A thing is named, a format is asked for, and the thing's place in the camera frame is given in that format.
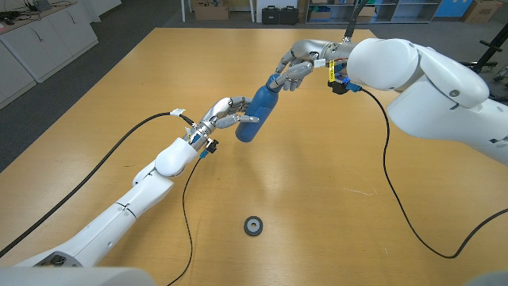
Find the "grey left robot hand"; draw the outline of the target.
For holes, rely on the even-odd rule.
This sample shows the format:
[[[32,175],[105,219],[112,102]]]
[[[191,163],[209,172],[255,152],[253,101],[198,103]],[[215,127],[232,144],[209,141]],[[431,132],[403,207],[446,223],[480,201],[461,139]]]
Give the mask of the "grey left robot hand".
[[[227,97],[220,99],[205,113],[198,124],[194,124],[191,131],[196,131],[208,137],[218,129],[229,128],[237,123],[259,123],[260,119],[252,115],[239,115],[246,112],[251,103],[246,97]]]

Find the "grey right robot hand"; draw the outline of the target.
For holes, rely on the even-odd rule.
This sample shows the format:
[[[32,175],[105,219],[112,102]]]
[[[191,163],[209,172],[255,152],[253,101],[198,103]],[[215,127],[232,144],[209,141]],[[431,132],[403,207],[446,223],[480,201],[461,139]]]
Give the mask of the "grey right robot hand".
[[[275,79],[269,83],[271,89],[282,87],[294,91],[303,79],[318,64],[327,65],[334,60],[348,59],[356,47],[352,42],[332,42],[322,40],[300,40],[281,58],[275,69]]]

